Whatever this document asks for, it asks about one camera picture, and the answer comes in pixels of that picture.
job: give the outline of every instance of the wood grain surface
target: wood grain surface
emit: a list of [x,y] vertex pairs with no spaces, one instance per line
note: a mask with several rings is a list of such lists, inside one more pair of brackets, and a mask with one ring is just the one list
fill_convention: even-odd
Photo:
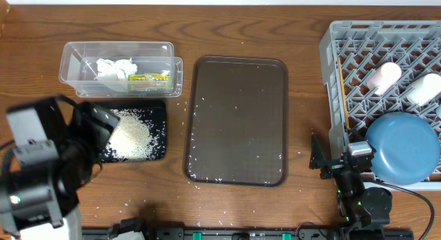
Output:
[[[0,142],[12,138],[9,106],[74,90],[58,80],[69,41],[171,41],[184,60],[179,98],[166,99],[168,147],[162,161],[104,165],[79,191],[83,226],[111,226],[139,214],[152,222],[213,228],[336,225],[336,187],[309,170],[312,132],[329,144],[329,105],[318,44],[334,20],[437,20],[438,7],[344,6],[12,6],[0,39]],[[205,55],[274,58],[289,69],[289,176],[278,188],[204,185],[183,175],[193,65]],[[423,192],[441,208],[441,194]],[[393,192],[390,228],[418,238],[429,208]],[[428,239],[441,238],[440,213]]]

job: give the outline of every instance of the black cable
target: black cable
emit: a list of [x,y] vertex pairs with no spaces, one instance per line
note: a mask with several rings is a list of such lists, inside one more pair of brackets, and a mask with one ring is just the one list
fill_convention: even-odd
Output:
[[372,179],[363,179],[364,182],[371,182],[380,186],[385,186],[388,188],[393,188],[395,190],[401,191],[401,192],[407,192],[408,194],[412,194],[413,196],[416,196],[420,199],[422,199],[424,202],[427,203],[427,205],[430,207],[430,220],[429,220],[429,224],[426,227],[426,230],[424,230],[424,232],[422,233],[420,240],[423,240],[427,237],[427,234],[429,233],[430,229],[432,228],[433,222],[435,221],[435,208],[433,207],[432,203],[424,196],[422,196],[421,194],[414,192],[414,191],[410,191],[407,190],[405,188],[401,188],[399,186],[395,186],[395,185],[391,185],[388,183],[384,183],[381,181],[374,181]]
[[0,146],[0,150],[2,150],[2,149],[4,149],[4,148],[8,147],[9,145],[11,145],[11,144],[13,144],[13,143],[14,143],[14,140],[11,140],[11,141],[9,141],[9,142],[7,142],[7,143],[2,144],[2,145]]
[[[298,230],[299,230],[303,225],[305,225],[305,224],[307,224],[307,223],[310,223],[310,224],[313,225],[313,226],[317,226],[316,224],[314,224],[314,223],[312,223],[312,222],[303,222],[303,223],[301,223],[301,224],[297,227],[297,229],[296,229],[296,236],[295,236],[295,237],[298,237]],[[318,230],[319,233],[322,235],[322,237],[324,237],[325,239],[328,239],[328,238],[327,238],[327,235],[325,235],[325,234],[322,232],[321,229],[317,229],[317,230]]]

